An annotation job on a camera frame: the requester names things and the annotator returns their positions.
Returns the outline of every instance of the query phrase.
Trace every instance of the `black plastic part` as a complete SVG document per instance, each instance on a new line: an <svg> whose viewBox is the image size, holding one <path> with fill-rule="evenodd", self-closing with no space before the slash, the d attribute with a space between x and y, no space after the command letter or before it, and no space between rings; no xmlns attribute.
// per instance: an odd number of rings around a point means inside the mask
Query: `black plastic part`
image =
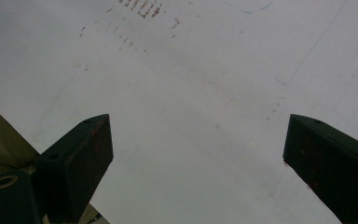
<svg viewBox="0 0 358 224"><path fill-rule="evenodd" d="M291 115L284 161L343 223L358 223L358 141L317 120Z"/></svg>
<svg viewBox="0 0 358 224"><path fill-rule="evenodd" d="M30 176L23 171L0 175L0 224L41 223Z"/></svg>
<svg viewBox="0 0 358 224"><path fill-rule="evenodd" d="M49 221L78 222L113 159L109 115L79 123L35 161Z"/></svg>

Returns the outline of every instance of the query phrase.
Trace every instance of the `white table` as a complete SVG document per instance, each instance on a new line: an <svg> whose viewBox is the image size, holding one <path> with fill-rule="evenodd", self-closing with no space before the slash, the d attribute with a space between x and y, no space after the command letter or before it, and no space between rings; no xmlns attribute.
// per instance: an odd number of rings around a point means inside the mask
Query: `white table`
<svg viewBox="0 0 358 224"><path fill-rule="evenodd" d="M282 152L358 139L358 0L2 0L0 113L39 152L109 113L111 223L339 223Z"/></svg>

